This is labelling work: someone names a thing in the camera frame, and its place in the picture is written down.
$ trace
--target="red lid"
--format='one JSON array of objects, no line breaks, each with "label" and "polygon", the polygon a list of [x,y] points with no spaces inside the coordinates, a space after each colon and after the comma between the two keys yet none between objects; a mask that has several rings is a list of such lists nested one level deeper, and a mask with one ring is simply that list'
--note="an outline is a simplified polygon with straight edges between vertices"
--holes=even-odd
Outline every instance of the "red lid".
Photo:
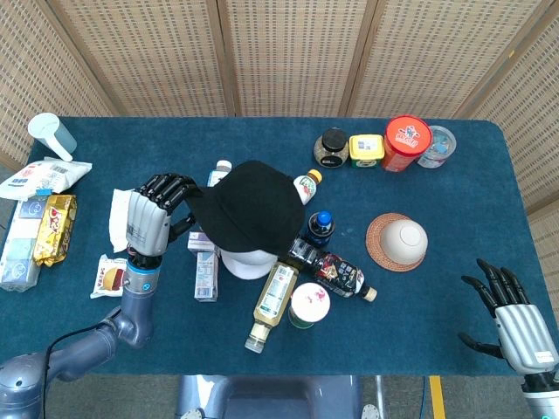
[{"label": "red lid", "polygon": [[390,120],[386,138],[401,155],[421,155],[431,145],[431,129],[424,120],[413,115],[402,115]]}]

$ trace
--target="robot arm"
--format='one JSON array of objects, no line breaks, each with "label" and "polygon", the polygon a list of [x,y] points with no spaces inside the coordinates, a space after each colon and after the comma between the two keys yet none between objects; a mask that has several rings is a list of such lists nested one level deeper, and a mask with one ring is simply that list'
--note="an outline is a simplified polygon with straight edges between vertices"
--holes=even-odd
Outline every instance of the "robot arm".
[{"label": "robot arm", "polygon": [[73,381],[87,371],[111,360],[118,340],[141,348],[153,333],[152,306],[157,289],[162,254],[194,223],[189,214],[175,225],[171,213],[188,194],[201,194],[188,177],[154,175],[132,192],[128,207],[127,270],[121,306],[99,324],[69,333],[91,330],[72,344],[51,353],[20,355],[0,365],[0,419],[41,417],[43,394],[55,378]]},{"label": "robot arm", "polygon": [[559,354],[545,320],[510,270],[477,262],[489,288],[473,277],[462,280],[478,292],[493,317],[500,345],[480,343],[465,333],[459,333],[460,339],[474,351],[506,360],[524,375],[522,391],[534,418],[559,419],[559,382],[554,379]]}]

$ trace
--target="gold snack bag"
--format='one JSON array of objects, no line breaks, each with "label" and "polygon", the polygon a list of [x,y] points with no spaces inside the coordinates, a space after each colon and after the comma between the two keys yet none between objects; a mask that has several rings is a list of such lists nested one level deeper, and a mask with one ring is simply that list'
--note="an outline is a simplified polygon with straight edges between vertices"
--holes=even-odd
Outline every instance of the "gold snack bag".
[{"label": "gold snack bag", "polygon": [[37,264],[52,266],[64,260],[77,208],[74,195],[49,196],[33,251],[33,259]]}]

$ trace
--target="yellow container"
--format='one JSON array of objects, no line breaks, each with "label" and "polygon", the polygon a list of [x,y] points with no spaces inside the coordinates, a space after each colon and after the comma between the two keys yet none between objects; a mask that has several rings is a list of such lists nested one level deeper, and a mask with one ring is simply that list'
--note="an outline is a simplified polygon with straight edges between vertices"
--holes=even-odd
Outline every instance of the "yellow container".
[{"label": "yellow container", "polygon": [[373,168],[384,157],[383,137],[378,134],[359,134],[349,137],[349,156],[354,168]]}]

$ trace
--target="gray floor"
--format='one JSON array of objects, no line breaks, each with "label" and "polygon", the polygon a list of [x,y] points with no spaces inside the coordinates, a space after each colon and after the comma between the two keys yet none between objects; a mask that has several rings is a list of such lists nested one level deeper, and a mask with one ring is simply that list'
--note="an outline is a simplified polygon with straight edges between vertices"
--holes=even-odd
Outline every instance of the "gray floor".
[{"label": "gray floor", "polygon": [[[448,419],[529,419],[521,378],[444,377]],[[384,377],[385,403],[390,419],[418,419],[422,377]],[[425,419],[432,419],[427,381]],[[172,418],[178,377],[174,375],[88,375],[74,383],[56,381],[48,396],[49,419]],[[363,402],[376,404],[374,378],[363,380]]]}]

